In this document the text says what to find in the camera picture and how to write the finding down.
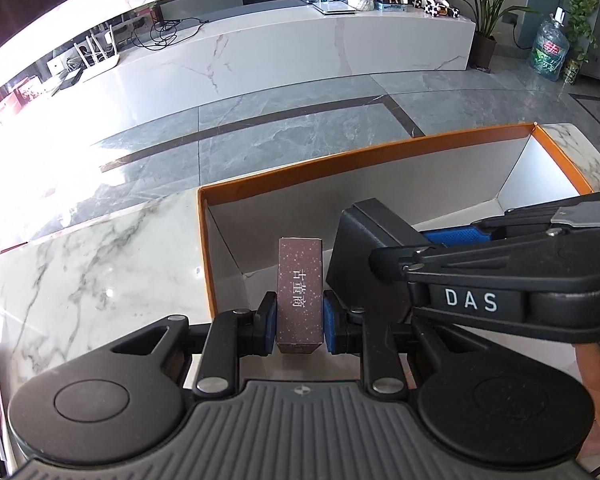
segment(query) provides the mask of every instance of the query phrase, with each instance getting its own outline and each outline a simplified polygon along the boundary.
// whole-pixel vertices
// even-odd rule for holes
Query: black case
[[[411,309],[407,285],[379,281],[369,267],[369,255],[382,247],[429,244],[378,199],[357,202],[340,216],[327,284],[349,308],[381,312],[401,322]]]

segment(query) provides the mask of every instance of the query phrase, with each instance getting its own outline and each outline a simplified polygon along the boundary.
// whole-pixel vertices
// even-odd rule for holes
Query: gray tile floor
[[[69,225],[240,174],[410,136],[373,100],[247,126],[205,138],[205,130],[264,114],[354,98],[390,95],[426,135],[499,124],[574,123],[600,151],[600,83],[574,86],[536,75],[523,60],[495,57],[490,74],[407,72],[351,76],[256,92],[136,126],[91,147],[105,164],[161,142],[200,132],[200,140],[103,173],[96,193],[70,211]],[[570,94],[585,96],[574,99]],[[67,226],[59,213],[36,237]]]

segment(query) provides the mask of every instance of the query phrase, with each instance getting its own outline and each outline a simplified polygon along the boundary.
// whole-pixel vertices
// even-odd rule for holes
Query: wall outlet
[[[518,24],[518,15],[513,12],[507,12],[503,17],[502,21],[504,23],[510,23],[511,25]]]

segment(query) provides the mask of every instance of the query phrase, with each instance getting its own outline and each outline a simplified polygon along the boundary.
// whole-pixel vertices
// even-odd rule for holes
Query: plastic water bottle
[[[555,16],[546,20],[538,30],[529,56],[529,66],[551,81],[558,81],[569,51],[569,41],[562,33],[563,22],[564,10],[558,7]]]

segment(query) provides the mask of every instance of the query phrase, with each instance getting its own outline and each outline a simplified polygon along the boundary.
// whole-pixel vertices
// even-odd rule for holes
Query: white lettering
[[[496,304],[495,300],[496,299],[496,295],[493,294],[492,292],[487,292],[484,295],[484,302],[487,303],[490,306],[485,306],[484,309],[487,312],[495,312],[498,309],[498,305]]]
[[[478,310],[478,306],[475,304],[474,295],[470,290],[466,293],[466,299],[464,300],[464,307],[467,308],[471,305],[475,310]]]
[[[458,304],[458,295],[452,288],[446,288],[445,294],[446,294],[446,304],[448,304],[448,306],[456,306]]]

